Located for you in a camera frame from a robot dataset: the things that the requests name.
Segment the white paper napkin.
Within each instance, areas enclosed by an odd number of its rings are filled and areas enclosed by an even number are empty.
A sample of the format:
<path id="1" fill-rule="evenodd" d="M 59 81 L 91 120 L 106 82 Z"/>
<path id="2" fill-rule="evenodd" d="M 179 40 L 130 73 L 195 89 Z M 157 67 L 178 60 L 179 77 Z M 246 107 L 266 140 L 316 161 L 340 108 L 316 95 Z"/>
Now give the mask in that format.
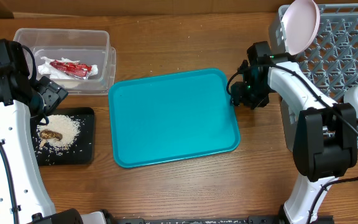
<path id="1" fill-rule="evenodd" d="M 89 77 L 93 77 L 93 76 L 96 76 L 99 72 L 98 70 L 98 66 L 97 65 L 90 65 L 92 66 L 92 72 L 88 75 L 88 77 L 86 79 L 81 79 L 81 78 L 75 78 L 75 77 L 72 77 L 72 76 L 69 76 L 69 75 L 66 75 L 65 73 L 53 68 L 51 65 L 50 65 L 50 62 L 54 61 L 55 59 L 51 59 L 51 58 L 47 58 L 47 57 L 42 57 L 41 58 L 42 60 L 45 61 L 44 64 L 42 65 L 39 65 L 37 67 L 37 70 L 38 72 L 41 74 L 41 75 L 50 75 L 50 78 L 51 79 L 61 79 L 61 80 L 87 80 L 89 79 Z M 67 58 L 62 58 L 61 60 L 58 60 L 60 62 L 79 62 L 81 63 L 79 60 L 75 60 L 75 61 L 72 61 L 70 59 L 67 59 Z"/>

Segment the red snack wrapper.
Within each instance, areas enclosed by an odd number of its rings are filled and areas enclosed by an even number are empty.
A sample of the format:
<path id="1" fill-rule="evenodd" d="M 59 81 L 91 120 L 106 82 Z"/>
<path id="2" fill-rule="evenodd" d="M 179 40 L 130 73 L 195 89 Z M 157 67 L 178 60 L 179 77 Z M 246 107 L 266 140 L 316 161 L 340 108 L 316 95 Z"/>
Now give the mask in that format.
<path id="1" fill-rule="evenodd" d="M 50 65 L 66 75 L 81 79 L 86 79 L 93 68 L 90 65 L 79 62 L 60 62 L 58 60 L 50 62 Z"/>

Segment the white round plate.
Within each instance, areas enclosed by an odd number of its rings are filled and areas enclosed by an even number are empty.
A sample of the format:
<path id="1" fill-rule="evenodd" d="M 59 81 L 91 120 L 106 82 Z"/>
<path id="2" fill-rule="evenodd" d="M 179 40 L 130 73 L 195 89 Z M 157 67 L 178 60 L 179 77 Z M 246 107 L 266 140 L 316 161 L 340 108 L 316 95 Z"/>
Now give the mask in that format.
<path id="1" fill-rule="evenodd" d="M 320 22 L 318 5 L 313 0 L 295 0 L 282 17 L 288 53 L 306 50 L 317 35 Z"/>

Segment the teal serving tray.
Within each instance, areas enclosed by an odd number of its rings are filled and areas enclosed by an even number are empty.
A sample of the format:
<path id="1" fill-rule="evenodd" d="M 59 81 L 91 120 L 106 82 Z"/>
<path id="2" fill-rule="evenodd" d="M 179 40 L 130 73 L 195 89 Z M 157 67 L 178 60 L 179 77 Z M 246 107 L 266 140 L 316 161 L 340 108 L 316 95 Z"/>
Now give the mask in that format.
<path id="1" fill-rule="evenodd" d="M 235 150 L 241 135 L 226 84 L 216 68 L 115 83 L 108 103 L 116 164 L 130 169 Z"/>

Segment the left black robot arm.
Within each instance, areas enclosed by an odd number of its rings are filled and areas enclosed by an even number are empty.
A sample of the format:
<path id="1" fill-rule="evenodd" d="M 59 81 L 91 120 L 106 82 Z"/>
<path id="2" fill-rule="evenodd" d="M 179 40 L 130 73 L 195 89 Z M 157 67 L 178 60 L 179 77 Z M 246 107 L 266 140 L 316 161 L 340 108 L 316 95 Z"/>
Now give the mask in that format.
<path id="1" fill-rule="evenodd" d="M 107 210 L 58 213 L 39 172 L 32 125 L 48 116 L 68 92 L 47 77 L 36 79 L 18 42 L 0 40 L 0 223 L 113 223 Z"/>

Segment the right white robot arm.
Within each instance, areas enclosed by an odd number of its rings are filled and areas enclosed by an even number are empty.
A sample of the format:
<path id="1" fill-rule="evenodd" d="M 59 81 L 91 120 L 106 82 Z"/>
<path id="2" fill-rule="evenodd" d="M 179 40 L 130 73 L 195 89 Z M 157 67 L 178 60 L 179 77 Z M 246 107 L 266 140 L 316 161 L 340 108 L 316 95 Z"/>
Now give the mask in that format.
<path id="1" fill-rule="evenodd" d="M 247 49 L 247 59 L 237 74 L 242 81 L 228 81 L 226 86 L 233 105 L 264 107 L 269 93 L 277 92 L 288 108 L 283 126 L 299 174 L 274 222 L 332 223 L 332 218 L 318 218 L 317 212 L 329 183 L 357 163 L 355 109 L 322 93 L 290 54 L 273 54 L 266 41 Z"/>

